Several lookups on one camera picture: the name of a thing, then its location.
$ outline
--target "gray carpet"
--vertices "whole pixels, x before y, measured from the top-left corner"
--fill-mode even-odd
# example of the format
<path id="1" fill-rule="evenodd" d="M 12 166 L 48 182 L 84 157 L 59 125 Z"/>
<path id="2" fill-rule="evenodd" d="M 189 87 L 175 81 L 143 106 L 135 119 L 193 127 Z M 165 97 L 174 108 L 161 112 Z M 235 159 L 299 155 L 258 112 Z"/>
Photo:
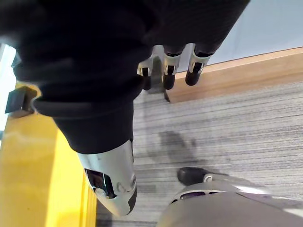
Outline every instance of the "gray carpet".
<path id="1" fill-rule="evenodd" d="M 303 200 L 303 83 L 169 104 L 163 94 L 135 100 L 138 196 L 132 213 L 98 205 L 97 226 L 155 226 L 183 186 L 176 172 L 198 166 L 266 185 Z"/>

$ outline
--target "wooden baseboard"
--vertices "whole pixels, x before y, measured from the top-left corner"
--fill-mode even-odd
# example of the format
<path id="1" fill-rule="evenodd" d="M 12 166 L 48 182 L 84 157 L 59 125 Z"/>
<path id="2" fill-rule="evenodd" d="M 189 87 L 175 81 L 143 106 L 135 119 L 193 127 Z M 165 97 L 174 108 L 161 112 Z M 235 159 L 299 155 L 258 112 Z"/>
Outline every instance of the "wooden baseboard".
<path id="1" fill-rule="evenodd" d="M 167 91 L 171 103 L 301 82 L 303 47 L 206 66 L 195 86 L 188 86 L 185 76 L 177 73 L 175 86 Z"/>

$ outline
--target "light blue wall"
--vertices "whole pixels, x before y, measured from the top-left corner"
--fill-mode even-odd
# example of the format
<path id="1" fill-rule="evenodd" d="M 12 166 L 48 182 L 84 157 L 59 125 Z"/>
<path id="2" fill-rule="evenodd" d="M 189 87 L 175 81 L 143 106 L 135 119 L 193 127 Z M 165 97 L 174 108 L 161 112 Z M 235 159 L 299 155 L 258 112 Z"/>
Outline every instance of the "light blue wall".
<path id="1" fill-rule="evenodd" d="M 303 0 L 251 0 L 208 64 L 303 46 Z M 187 47 L 178 71 L 186 71 Z"/>

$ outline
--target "black fabric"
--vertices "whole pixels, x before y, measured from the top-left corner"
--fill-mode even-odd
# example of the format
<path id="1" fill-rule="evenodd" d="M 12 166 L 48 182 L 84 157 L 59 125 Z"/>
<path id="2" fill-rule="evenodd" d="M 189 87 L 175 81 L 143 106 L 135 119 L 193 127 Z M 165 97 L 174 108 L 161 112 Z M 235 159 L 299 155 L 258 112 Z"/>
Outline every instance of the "black fabric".
<path id="1" fill-rule="evenodd" d="M 132 139 L 136 75 L 152 46 L 201 43 L 213 53 L 248 0 L 0 1 L 0 42 L 17 49 L 18 80 L 70 146 L 100 153 Z"/>

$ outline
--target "black sleeve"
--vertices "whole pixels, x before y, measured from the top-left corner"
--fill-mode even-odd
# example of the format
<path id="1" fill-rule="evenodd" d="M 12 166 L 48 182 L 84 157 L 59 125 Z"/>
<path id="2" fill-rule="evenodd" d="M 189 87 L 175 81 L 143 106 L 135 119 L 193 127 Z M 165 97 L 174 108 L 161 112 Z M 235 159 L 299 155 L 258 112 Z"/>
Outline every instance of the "black sleeve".
<path id="1" fill-rule="evenodd" d="M 15 75 L 40 88 L 35 108 L 53 117 L 73 150 L 100 153 L 133 139 L 137 66 L 151 54 L 142 39 L 156 9 L 143 1 L 1 1 L 0 42 L 22 60 Z"/>

